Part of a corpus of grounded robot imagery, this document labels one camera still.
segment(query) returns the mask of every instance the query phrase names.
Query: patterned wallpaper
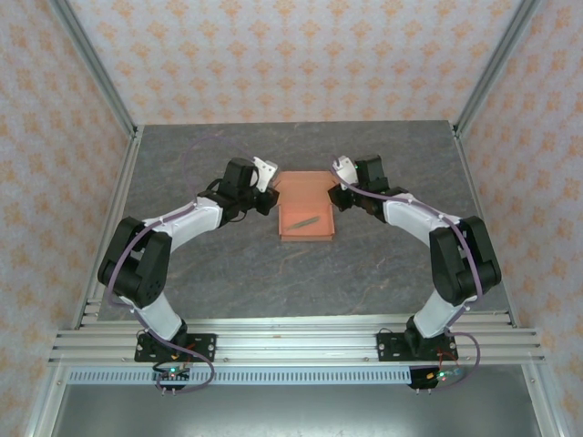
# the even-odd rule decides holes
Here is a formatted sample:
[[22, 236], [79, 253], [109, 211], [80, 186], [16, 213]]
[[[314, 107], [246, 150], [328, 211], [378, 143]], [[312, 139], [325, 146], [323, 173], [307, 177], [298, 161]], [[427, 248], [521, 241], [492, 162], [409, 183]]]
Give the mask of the patterned wallpaper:
[[519, 0], [73, 0], [139, 124], [455, 121]]
[[3, 0], [0, 29], [0, 435], [20, 437], [127, 140], [47, 0]]
[[583, 8], [543, 2], [465, 148], [506, 288], [583, 430]]

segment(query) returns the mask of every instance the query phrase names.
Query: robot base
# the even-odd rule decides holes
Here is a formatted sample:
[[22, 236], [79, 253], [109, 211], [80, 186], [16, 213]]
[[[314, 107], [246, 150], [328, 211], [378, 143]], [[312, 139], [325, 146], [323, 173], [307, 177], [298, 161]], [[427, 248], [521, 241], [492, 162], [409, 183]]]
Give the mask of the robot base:
[[[449, 352], [457, 359], [455, 339], [444, 334], [432, 339], [421, 339], [418, 351], [414, 354], [403, 332], [379, 332], [376, 334], [376, 350], [379, 361], [439, 361], [437, 350]], [[447, 355], [442, 359], [452, 361]]]
[[[187, 334], [186, 348], [192, 349], [210, 361], [215, 359], [217, 349], [217, 336], [215, 334]], [[135, 362], [202, 362], [187, 353], [176, 354], [176, 351], [164, 346], [151, 335], [142, 333], [138, 335]]]

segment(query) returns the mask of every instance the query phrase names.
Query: purple cable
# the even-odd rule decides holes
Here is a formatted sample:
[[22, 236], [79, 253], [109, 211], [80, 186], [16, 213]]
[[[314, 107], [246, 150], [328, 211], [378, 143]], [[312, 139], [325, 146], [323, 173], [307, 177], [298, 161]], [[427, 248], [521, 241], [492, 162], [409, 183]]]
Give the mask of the purple cable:
[[192, 150], [194, 150], [196, 148], [196, 146], [198, 146], [200, 143], [203, 143], [205, 141], [210, 141], [213, 139], [220, 141], [223, 144], [228, 144], [229, 146], [231, 146], [233, 148], [236, 148], [237, 150], [240, 151], [240, 153], [245, 155], [245, 157], [252, 159], [252, 156], [247, 151], [243, 150], [241, 147], [237, 146], [233, 140], [228, 139], [226, 137], [220, 137], [220, 136], [213, 135], [213, 136], [208, 136], [208, 137], [203, 137], [203, 138], [197, 139], [194, 143], [192, 143], [192, 145], [189, 147], [189, 149], [182, 154], [182, 177], [184, 177], [184, 181], [186, 182], [186, 185], [189, 188], [192, 196], [194, 196], [194, 198], [196, 198], [196, 196], [197, 196], [197, 190], [190, 185], [189, 178], [187, 177], [187, 174], [186, 174], [187, 158], [188, 158], [190, 152]]
[[[166, 218], [164, 221], [166, 223], [170, 223], [173, 220], [179, 219], [183, 216], [186, 216], [187, 214], [189, 214], [190, 212], [192, 212], [192, 210], [195, 208], [194, 203], [190, 205], [190, 207], [184, 209], [183, 211], [177, 212], [176, 214]], [[146, 226], [145, 228], [143, 228], [137, 235], [136, 237], [134, 237], [128, 244], [128, 246], [125, 248], [125, 250], [121, 253], [121, 256], [119, 257], [118, 263], [116, 264], [116, 267], [113, 269], [113, 272], [111, 274], [111, 278], [109, 279], [109, 282], [107, 283], [107, 289], [106, 289], [106, 296], [107, 296], [107, 301], [109, 302], [110, 305], [113, 305], [115, 307], [130, 307], [130, 305], [127, 305], [126, 303], [121, 303], [121, 302], [115, 302], [113, 299], [113, 285], [116, 283], [116, 280], [118, 279], [118, 275], [119, 275], [119, 271], [121, 270], [121, 267], [124, 265], [124, 262], [126, 262], [126, 259], [128, 258], [129, 254], [131, 253], [131, 250], [136, 247], [136, 245], [138, 244], [138, 242], [144, 238], [144, 236], [150, 232], [152, 229], [154, 229], [156, 226], [161, 225], [162, 221], [161, 220], [157, 220], [154, 223], [152, 223], [149, 226]], [[210, 362], [209, 359], [207, 359], [204, 355], [201, 355], [195, 351], [191, 351], [190, 349], [186, 349], [186, 348], [182, 348], [176, 344], [170, 343], [167, 340], [162, 339], [156, 332], [154, 332], [153, 330], [151, 330], [148, 326], [148, 324], [146, 323], [145, 320], [143, 320], [139, 314], [137, 312], [134, 312], [134, 315], [136, 316], [136, 318], [138, 319], [139, 323], [144, 327], [144, 329], [152, 336], [154, 337], [157, 341], [159, 341], [160, 343], [168, 346], [169, 348], [175, 350], [175, 351], [181, 351], [184, 353], [187, 353], [189, 355], [191, 355], [192, 357], [195, 358], [199, 358], [201, 360], [203, 360], [204, 362], [206, 362], [209, 367], [210, 367], [210, 376], [208, 377], [208, 379], [206, 381], [204, 381], [202, 384], [199, 385], [195, 385], [194, 387], [190, 387], [187, 389], [183, 389], [180, 391], [176, 391], [176, 393], [189, 393], [192, 391], [196, 391], [196, 390], [200, 390], [205, 388], [206, 386], [208, 386], [212, 380], [215, 377], [215, 368], [212, 365], [212, 362]], [[168, 374], [167, 372], [165, 373], [161, 373], [157, 380], [156, 380], [156, 388], [158, 388], [160, 391], [164, 390], [164, 387], [160, 384], [160, 380], [162, 379], [162, 377], [164, 375]]]
[[[337, 165], [340, 165], [340, 160], [337, 157], [332, 157], [332, 158]], [[347, 181], [345, 181], [343, 178], [341, 178], [340, 175], [338, 175], [336, 168], [334, 168], [334, 165], [332, 165], [332, 167], [331, 167], [331, 172], [348, 189], [350, 189], [351, 191], [354, 191], [355, 193], [358, 193], [362, 196], [366, 196], [368, 198], [378, 198], [380, 200], [391, 200], [394, 202], [404, 203], [407, 205], [413, 205], [413, 206], [416, 206], [418, 208], [421, 208], [421, 209], [429, 212], [432, 216], [437, 217], [438, 219], [442, 220], [447, 226], [449, 226], [452, 229], [452, 231], [455, 233], [455, 236], [457, 237], [460, 244], [462, 245], [462, 248], [464, 249], [465, 255], [467, 256], [467, 262], [470, 266], [470, 270], [472, 271], [472, 278], [474, 279], [474, 283], [476, 285], [476, 295], [477, 295], [476, 301], [482, 299], [482, 297], [484, 296], [484, 292], [482, 290], [482, 283], [480, 282], [480, 277], [477, 274], [476, 262], [474, 261], [474, 257], [472, 256], [472, 252], [470, 251], [470, 248], [464, 239], [464, 234], [462, 234], [462, 232], [459, 230], [459, 228], [455, 225], [455, 223], [452, 220], [450, 220], [448, 217], [446, 217], [444, 214], [440, 213], [439, 211], [436, 211], [435, 209], [431, 208], [430, 206], [426, 205], [425, 203], [419, 202], [417, 200], [409, 201], [409, 200], [404, 199], [404, 198], [395, 198], [392, 196], [385, 196], [383, 194], [371, 193], [371, 192], [365, 191], [363, 189], [357, 188], [357, 187], [353, 186], [352, 184], [348, 183]], [[451, 332], [450, 331], [451, 325], [457, 319], [459, 319], [461, 317], [461, 315], [464, 314], [464, 312], [465, 312], [465, 307], [462, 306], [462, 308], [457, 312], [457, 314], [450, 320], [448, 325], [445, 327], [444, 334], [447, 337], [454, 337], [455, 335], [461, 335], [463, 337], [469, 338], [476, 346], [476, 363], [474, 364], [474, 367], [472, 367], [472, 369], [464, 377], [462, 377], [462, 379], [457, 380], [453, 384], [446, 385], [445, 387], [439, 387], [438, 389], [434, 389], [434, 391], [443, 391], [446, 389], [450, 389], [451, 387], [454, 387], [455, 385], [459, 384], [460, 382], [466, 381], [469, 378], [469, 376], [472, 373], [474, 373], [474, 371], [477, 369], [477, 366], [480, 363], [482, 353], [480, 350], [480, 345], [478, 344], [478, 342], [476, 340], [476, 337], [474, 337], [472, 334], [468, 334], [467, 332]]]

